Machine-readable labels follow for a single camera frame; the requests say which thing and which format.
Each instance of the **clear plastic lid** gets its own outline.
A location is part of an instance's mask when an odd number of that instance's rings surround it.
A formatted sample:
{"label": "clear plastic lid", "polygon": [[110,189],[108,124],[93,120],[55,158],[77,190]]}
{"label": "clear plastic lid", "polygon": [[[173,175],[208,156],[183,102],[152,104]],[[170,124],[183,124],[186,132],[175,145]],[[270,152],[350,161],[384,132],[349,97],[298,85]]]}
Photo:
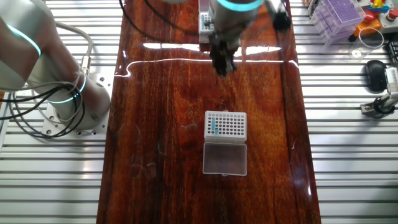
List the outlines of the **clear plastic lid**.
{"label": "clear plastic lid", "polygon": [[247,146],[245,144],[205,143],[203,173],[246,176]]}

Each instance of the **black cable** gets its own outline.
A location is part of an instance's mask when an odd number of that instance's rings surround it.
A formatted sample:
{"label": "black cable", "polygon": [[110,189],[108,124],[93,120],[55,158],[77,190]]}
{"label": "black cable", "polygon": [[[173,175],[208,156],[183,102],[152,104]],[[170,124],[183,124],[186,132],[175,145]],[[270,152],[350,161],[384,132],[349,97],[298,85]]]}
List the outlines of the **black cable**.
{"label": "black cable", "polygon": [[7,116],[7,117],[2,117],[2,118],[0,118],[0,121],[1,120],[7,120],[7,119],[15,119],[15,118],[18,118],[18,117],[20,117],[20,116],[24,116],[24,115],[26,115],[26,114],[28,114],[28,113],[30,113],[30,112],[32,112],[33,110],[35,110],[36,108],[38,108],[42,103],[44,103],[44,101],[46,101],[48,98],[50,98],[52,95],[54,95],[56,92],[58,92],[59,90],[61,89],[61,87],[56,87],[56,88],[53,88],[52,90],[53,90],[53,92],[51,92],[50,94],[48,94],[46,97],[44,97],[40,102],[38,102],[35,106],[33,106],[31,109],[29,109],[29,110],[27,110],[27,111],[25,111],[25,112],[23,112],[23,113],[19,113],[19,114],[15,114],[15,115],[12,115],[12,116]]}
{"label": "black cable", "polygon": [[148,37],[148,38],[150,38],[150,39],[152,39],[152,40],[156,40],[156,41],[159,41],[159,42],[167,42],[166,40],[162,40],[162,39],[160,39],[160,38],[154,37],[153,35],[149,35],[149,34],[145,33],[144,31],[140,30],[140,29],[132,22],[132,20],[130,19],[130,17],[127,15],[127,12],[126,12],[126,10],[125,10],[125,8],[124,8],[124,6],[123,6],[122,0],[119,0],[119,3],[120,3],[120,8],[121,8],[122,11],[123,11],[124,17],[130,22],[130,24],[133,26],[133,28],[135,28],[135,30],[137,30],[140,34],[142,34],[142,35],[144,35],[145,37]]}
{"label": "black cable", "polygon": [[41,98],[42,96],[46,96],[46,95],[52,93],[53,91],[57,92],[57,91],[59,91],[59,89],[61,89],[60,86],[55,87],[55,88],[53,88],[53,89],[51,89],[51,90],[49,90],[49,91],[46,91],[45,93],[42,93],[42,94],[37,95],[37,96],[32,96],[32,97],[24,98],[24,99],[20,99],[20,100],[17,100],[17,99],[15,99],[15,100],[10,100],[10,99],[5,100],[5,99],[1,99],[0,102],[4,102],[4,103],[22,103],[22,102],[27,102],[27,101],[30,101],[30,100],[36,100],[36,99],[38,99],[38,98]]}
{"label": "black cable", "polygon": [[[76,97],[73,97],[73,102],[74,102],[74,105],[75,105],[75,113],[76,113],[77,110],[78,110],[78,106],[77,106],[77,102],[76,102]],[[72,125],[72,123],[74,122],[74,120],[75,120],[75,118],[76,118],[75,115],[74,115],[73,118],[72,118],[72,120],[66,125],[66,127],[65,127],[63,130],[61,130],[59,133],[54,134],[54,135],[52,135],[52,136],[47,135],[47,134],[43,134],[43,133],[41,133],[40,131],[38,131],[38,130],[36,130],[35,128],[33,128],[31,125],[28,124],[28,122],[26,122],[26,120],[23,118],[23,116],[21,116],[21,120],[22,120],[23,122],[25,122],[25,124],[26,124],[31,130],[33,130],[33,131],[36,132],[37,134],[40,134],[39,136],[38,136],[38,135],[35,135],[35,134],[33,134],[33,133],[28,132],[28,130],[26,130],[24,127],[22,127],[22,125],[18,122],[17,119],[14,119],[14,121],[16,122],[16,124],[18,125],[18,127],[20,127],[20,128],[23,130],[23,132],[25,132],[26,134],[28,134],[28,135],[30,135],[30,136],[32,136],[32,137],[35,137],[35,138],[59,138],[59,137],[66,136],[67,134],[71,133],[71,132],[72,132],[73,130],[75,130],[75,129],[81,124],[81,122],[83,121],[83,118],[85,117],[85,114],[86,114],[86,107],[85,107],[84,102],[81,102],[81,103],[82,103],[83,112],[82,112],[81,118],[80,118],[80,120],[77,122],[77,124],[74,125],[74,127],[72,127],[69,131],[66,131],[66,130]],[[12,110],[11,104],[9,105],[9,108],[10,108],[11,113],[13,114],[13,110]],[[21,111],[19,110],[19,107],[18,107],[17,104],[16,104],[16,109],[17,109],[18,113],[21,113]]]}
{"label": "black cable", "polygon": [[379,101],[380,101],[380,98],[376,98],[376,99],[373,101],[373,108],[374,108],[374,110],[375,110],[376,112],[378,112],[378,113],[380,113],[380,114],[391,114],[391,113],[393,113],[393,112],[396,110],[396,107],[395,107],[395,106],[392,106],[392,107],[389,108],[389,111],[387,111],[387,112],[382,111],[382,110],[380,109],[380,107],[379,107]]}
{"label": "black cable", "polygon": [[[77,110],[78,110],[78,106],[77,106],[77,102],[76,102],[76,98],[75,98],[75,97],[73,97],[73,102],[74,102],[74,105],[75,105],[75,113],[76,113]],[[18,113],[21,113],[21,111],[20,111],[20,109],[19,109],[19,106],[18,106],[18,103],[14,103],[14,105],[15,105],[15,108],[16,108],[17,112],[18,112]],[[11,114],[14,115],[14,112],[13,112],[12,108],[10,108],[10,111],[11,111]],[[39,134],[40,136],[36,136],[36,135],[31,134],[31,133],[28,133],[28,132],[19,124],[19,122],[18,122],[17,119],[14,119],[14,121],[17,123],[17,125],[18,125],[25,133],[30,134],[30,135],[33,136],[33,137],[37,137],[37,138],[54,138],[54,137],[58,137],[59,135],[62,136],[62,134],[72,125],[72,123],[74,122],[75,118],[76,118],[76,116],[73,116],[73,118],[72,118],[71,121],[68,123],[68,125],[66,126],[66,128],[64,128],[62,131],[60,131],[59,133],[54,134],[54,135],[52,135],[52,136],[51,136],[51,135],[48,135],[48,134],[44,134],[44,133],[38,131],[37,129],[33,128],[33,127],[25,120],[25,118],[24,118],[23,116],[21,116],[21,120],[26,124],[26,126],[28,126],[31,130],[33,130],[35,133]]]}
{"label": "black cable", "polygon": [[145,4],[149,7],[149,9],[152,10],[152,12],[154,12],[154,14],[156,16],[158,16],[159,18],[161,18],[165,23],[167,23],[168,25],[170,25],[171,27],[178,29],[180,31],[183,31],[184,33],[188,34],[188,35],[193,35],[193,36],[199,36],[199,33],[197,31],[193,31],[193,30],[187,30],[184,29],[182,27],[179,27],[178,25],[174,24],[173,22],[169,21],[165,16],[163,16],[159,11],[157,11],[150,3],[148,0],[144,0]]}

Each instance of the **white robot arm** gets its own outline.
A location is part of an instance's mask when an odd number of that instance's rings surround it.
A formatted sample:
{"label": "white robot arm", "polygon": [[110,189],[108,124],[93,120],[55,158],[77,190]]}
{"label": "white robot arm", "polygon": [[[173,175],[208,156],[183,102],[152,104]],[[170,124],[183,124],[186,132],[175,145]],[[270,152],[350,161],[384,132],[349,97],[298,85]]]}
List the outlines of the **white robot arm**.
{"label": "white robot arm", "polygon": [[[41,0],[0,0],[0,89],[20,90],[25,83],[38,87],[44,83],[75,83],[85,103],[85,117],[79,129],[98,124],[110,107],[103,86],[85,74],[61,41],[50,9]],[[56,85],[35,88],[46,92]],[[49,98],[60,119],[75,114],[67,91]]]}

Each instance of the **red object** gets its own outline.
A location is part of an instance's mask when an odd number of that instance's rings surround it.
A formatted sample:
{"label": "red object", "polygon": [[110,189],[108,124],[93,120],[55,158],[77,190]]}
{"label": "red object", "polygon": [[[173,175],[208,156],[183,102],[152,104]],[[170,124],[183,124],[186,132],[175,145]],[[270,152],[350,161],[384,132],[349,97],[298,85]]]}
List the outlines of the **red object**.
{"label": "red object", "polygon": [[398,9],[397,9],[397,8],[390,9],[390,12],[389,12],[388,16],[389,16],[391,19],[395,19],[396,17],[398,17]]}
{"label": "red object", "polygon": [[[382,0],[383,3],[386,3],[387,0]],[[371,3],[374,3],[374,0],[371,0]]]}
{"label": "red object", "polygon": [[373,20],[376,19],[375,13],[370,10],[366,10],[365,14],[366,14],[365,20],[368,22],[372,22]]}

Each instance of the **black computer mouse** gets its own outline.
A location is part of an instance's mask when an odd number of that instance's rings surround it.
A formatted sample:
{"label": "black computer mouse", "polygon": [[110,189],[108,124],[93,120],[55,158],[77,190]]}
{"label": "black computer mouse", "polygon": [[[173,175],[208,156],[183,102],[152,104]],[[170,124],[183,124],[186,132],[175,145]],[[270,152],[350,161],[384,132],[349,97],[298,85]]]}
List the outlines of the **black computer mouse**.
{"label": "black computer mouse", "polygon": [[384,91],[387,88],[386,65],[379,60],[370,60],[365,65],[365,72],[371,91]]}

